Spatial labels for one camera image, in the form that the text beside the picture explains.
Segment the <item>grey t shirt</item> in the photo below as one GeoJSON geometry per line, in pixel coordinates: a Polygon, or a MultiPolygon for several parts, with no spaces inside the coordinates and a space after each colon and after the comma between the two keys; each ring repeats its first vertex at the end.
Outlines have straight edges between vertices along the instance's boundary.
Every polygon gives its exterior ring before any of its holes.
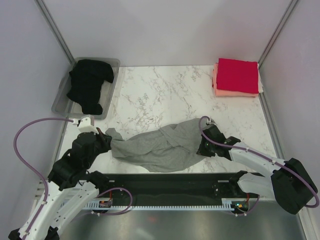
{"type": "Polygon", "coordinates": [[[205,157],[197,151],[202,141],[199,118],[169,124],[158,130],[137,134],[124,140],[115,128],[108,128],[112,157],[154,173],[187,169],[205,157]]]}

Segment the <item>clear plastic bin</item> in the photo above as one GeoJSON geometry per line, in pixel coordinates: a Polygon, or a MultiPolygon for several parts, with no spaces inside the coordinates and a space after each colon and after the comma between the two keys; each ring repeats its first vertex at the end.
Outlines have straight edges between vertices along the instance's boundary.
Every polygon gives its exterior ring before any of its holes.
{"type": "Polygon", "coordinates": [[[77,57],[62,78],[51,111],[63,117],[107,117],[121,62],[116,58],[77,57]]]}

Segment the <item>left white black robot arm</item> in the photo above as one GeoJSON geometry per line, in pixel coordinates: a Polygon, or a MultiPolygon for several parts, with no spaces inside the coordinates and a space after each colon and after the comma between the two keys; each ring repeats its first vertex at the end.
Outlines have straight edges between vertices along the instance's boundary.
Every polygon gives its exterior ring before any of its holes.
{"type": "Polygon", "coordinates": [[[110,191],[103,173],[88,173],[98,155],[111,150],[110,135],[83,132],[60,160],[53,164],[47,187],[26,224],[12,230],[10,240],[58,240],[65,227],[95,197],[110,191]]]}

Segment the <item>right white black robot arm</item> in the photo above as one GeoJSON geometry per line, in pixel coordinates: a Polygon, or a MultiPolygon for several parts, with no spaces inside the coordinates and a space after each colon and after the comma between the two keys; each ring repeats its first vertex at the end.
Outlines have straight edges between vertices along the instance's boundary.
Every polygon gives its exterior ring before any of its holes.
{"type": "Polygon", "coordinates": [[[229,184],[233,196],[252,193],[267,197],[293,215],[304,207],[319,206],[318,189],[299,160],[284,160],[259,152],[236,137],[226,138],[214,124],[201,127],[200,133],[199,155],[218,155],[255,171],[236,174],[229,184]]]}

